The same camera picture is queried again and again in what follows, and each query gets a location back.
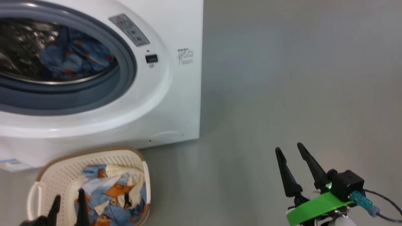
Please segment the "basket handle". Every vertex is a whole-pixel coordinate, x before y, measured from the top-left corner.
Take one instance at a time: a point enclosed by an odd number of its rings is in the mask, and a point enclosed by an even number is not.
[[[37,207],[37,215],[34,215],[34,208],[33,208],[33,200],[35,198],[35,192],[37,191],[38,194],[38,207]],[[31,189],[28,193],[28,200],[27,200],[27,214],[28,220],[34,220],[38,216],[41,215],[41,206],[42,206],[42,187],[39,185],[38,181],[32,185]]]
[[[142,162],[144,167],[144,175],[145,175],[145,185],[147,189],[147,204],[151,203],[151,179],[150,179],[150,171],[148,170],[148,164],[146,161]]]

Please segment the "cable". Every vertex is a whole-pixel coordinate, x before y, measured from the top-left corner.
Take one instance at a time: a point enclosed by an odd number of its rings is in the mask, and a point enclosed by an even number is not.
[[[381,215],[380,213],[378,213],[377,216],[381,217],[384,220],[390,221],[390,222],[402,223],[402,220],[395,220],[395,219],[387,218],[387,217]]]
[[[385,196],[383,196],[383,195],[381,195],[381,194],[379,194],[379,193],[377,193],[377,192],[375,192],[375,191],[370,191],[370,190],[366,190],[366,189],[364,189],[364,191],[365,191],[365,192],[368,192],[368,193],[371,193],[371,194],[374,194],[374,195],[378,195],[378,196],[380,196],[381,198],[387,200],[387,201],[388,201],[389,203],[391,203],[391,204],[396,208],[396,210],[398,210],[398,212],[402,215],[402,210],[401,210],[401,208],[399,208],[399,206],[398,206],[396,203],[394,203],[392,200],[388,199],[387,197],[385,197]],[[402,223],[402,220],[395,220],[395,219],[387,218],[387,217],[381,215],[380,213],[377,213],[377,216],[381,217],[381,218],[384,219],[384,220],[390,221],[390,222]]]

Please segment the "floor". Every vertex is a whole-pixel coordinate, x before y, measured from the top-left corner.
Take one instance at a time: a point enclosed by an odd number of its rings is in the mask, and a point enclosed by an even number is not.
[[[288,225],[293,200],[275,147],[314,197],[297,142],[325,170],[351,169],[402,205],[401,9],[400,0],[205,0],[201,137],[143,150],[152,183],[145,225]],[[25,219],[38,171],[0,172],[4,225]],[[393,225],[361,208],[350,217]]]

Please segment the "laundry basket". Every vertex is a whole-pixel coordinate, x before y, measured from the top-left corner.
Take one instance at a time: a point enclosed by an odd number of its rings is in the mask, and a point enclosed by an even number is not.
[[[57,215],[57,226],[73,226],[76,223],[74,200],[85,179],[82,170],[88,165],[114,164],[126,167],[137,167],[145,174],[146,206],[141,219],[135,224],[143,224],[149,214],[151,203],[151,184],[148,165],[141,153],[130,147],[109,147],[65,156],[49,163],[39,173],[32,185],[27,200],[28,219],[33,220],[40,215],[47,215],[55,196],[61,195],[60,212]],[[34,214],[34,199],[37,197],[37,214]]]

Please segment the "laundry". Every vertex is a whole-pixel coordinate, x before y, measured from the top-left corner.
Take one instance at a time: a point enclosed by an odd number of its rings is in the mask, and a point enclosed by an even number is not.
[[[133,226],[146,205],[144,173],[116,165],[87,166],[82,175],[89,221],[92,226]],[[79,202],[74,207],[78,213]]]
[[[101,42],[79,30],[60,26],[59,35],[40,56],[42,77],[71,80],[85,78],[108,68],[115,60]]]

